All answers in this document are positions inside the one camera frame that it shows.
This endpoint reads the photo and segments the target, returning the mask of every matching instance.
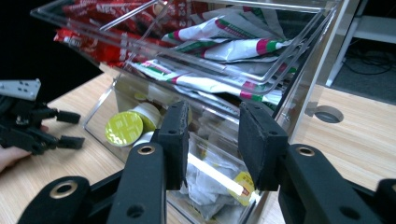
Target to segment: white shelf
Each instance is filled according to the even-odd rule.
[[[353,36],[396,44],[396,19],[362,16]]]

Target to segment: yellow coffee capsule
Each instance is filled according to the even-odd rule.
[[[142,103],[129,110],[137,113],[143,121],[143,133],[154,132],[161,118],[160,111],[152,104]]]
[[[135,112],[120,112],[108,121],[105,130],[108,143],[115,147],[126,147],[142,134],[143,121]]]
[[[134,94],[134,98],[135,98],[136,100],[138,100],[138,101],[145,101],[145,100],[147,100],[146,95],[144,95],[144,94],[142,94],[142,93],[140,93],[140,92],[135,93],[135,94]]]

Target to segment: black cable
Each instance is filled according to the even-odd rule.
[[[388,15],[390,15],[390,13],[396,8],[396,4],[393,5],[393,7],[387,12],[387,14],[385,14],[385,17],[387,17]]]
[[[396,62],[393,62],[385,52],[382,53],[384,56],[366,56],[359,51],[355,52],[353,50],[350,50],[349,53],[346,55],[346,57],[349,59],[359,59],[364,64],[376,66],[384,69],[380,72],[366,73],[366,72],[358,71],[347,63],[344,63],[344,66],[353,73],[359,75],[365,75],[365,76],[375,76],[375,75],[381,75],[387,73],[388,71],[396,68]]]

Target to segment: table surface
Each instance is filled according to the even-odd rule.
[[[49,107],[79,113],[84,120],[112,82],[112,76],[101,75],[83,86],[49,103]],[[355,95],[325,89],[320,105],[332,105],[344,114],[338,124],[316,118],[304,118],[306,132],[297,133],[295,143],[320,149],[341,175],[368,189],[375,189],[378,180],[396,176],[396,106],[386,105]],[[0,220],[15,223],[25,206],[49,182],[66,175],[81,175],[91,184],[122,169],[123,163],[89,135],[81,125],[44,121],[49,133],[82,136],[82,150],[55,149],[40,156],[19,161],[0,174]],[[260,223],[281,223],[283,218],[270,195]],[[168,206],[168,223],[188,223]]]

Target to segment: finger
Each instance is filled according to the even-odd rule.
[[[15,161],[32,154],[18,147],[1,148],[0,147],[0,172]]]
[[[49,130],[49,127],[45,125],[41,125],[40,130],[46,133]]]

